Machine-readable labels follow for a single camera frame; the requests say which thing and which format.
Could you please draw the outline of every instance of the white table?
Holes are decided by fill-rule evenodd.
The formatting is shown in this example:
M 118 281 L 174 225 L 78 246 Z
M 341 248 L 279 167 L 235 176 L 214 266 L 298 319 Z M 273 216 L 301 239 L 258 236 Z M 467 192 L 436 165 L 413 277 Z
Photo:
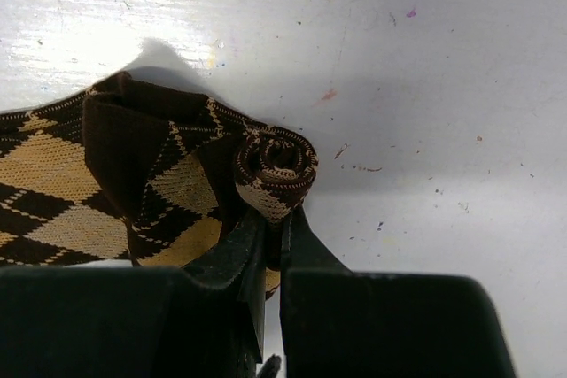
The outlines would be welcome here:
M 346 265 L 476 278 L 518 374 L 567 376 L 566 5 L 0 0 L 0 110 L 169 68 L 138 75 L 314 143 L 308 218 Z

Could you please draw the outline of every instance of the pink spot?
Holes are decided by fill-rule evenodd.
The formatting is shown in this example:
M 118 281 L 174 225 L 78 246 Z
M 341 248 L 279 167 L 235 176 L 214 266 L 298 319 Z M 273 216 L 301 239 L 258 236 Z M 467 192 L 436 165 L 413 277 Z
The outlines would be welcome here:
M 329 89 L 329 91 L 327 91 L 321 99 L 315 102 L 313 106 L 319 106 L 323 104 L 325 101 L 330 101 L 336 95 L 338 95 L 338 93 L 335 89 Z

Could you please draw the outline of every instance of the folded fabric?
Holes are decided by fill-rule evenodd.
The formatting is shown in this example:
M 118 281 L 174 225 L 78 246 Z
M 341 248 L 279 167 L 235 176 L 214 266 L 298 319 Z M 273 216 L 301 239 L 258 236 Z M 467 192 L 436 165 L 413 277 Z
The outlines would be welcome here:
M 279 227 L 316 168 L 311 143 L 292 131 L 120 72 L 0 114 L 0 266 L 185 266 L 250 205 L 271 229 L 270 291 Z

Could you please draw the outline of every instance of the argyle sock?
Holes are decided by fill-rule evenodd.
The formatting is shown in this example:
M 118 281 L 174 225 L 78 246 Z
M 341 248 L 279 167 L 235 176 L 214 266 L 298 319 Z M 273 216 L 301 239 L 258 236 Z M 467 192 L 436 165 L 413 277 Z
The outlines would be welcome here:
M 277 239 L 316 166 L 300 135 L 117 73 L 63 101 L 0 115 L 0 266 L 185 266 L 247 205 Z M 277 281 L 268 273 L 268 290 Z

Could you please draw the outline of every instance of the stained surface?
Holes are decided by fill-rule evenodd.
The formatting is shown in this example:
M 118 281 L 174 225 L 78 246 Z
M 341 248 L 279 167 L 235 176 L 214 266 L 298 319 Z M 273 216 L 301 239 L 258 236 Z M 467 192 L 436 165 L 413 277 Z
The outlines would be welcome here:
M 348 266 L 478 279 L 518 374 L 563 376 L 565 1 L 0 0 L 0 110 L 141 55 L 314 143 L 307 215 Z

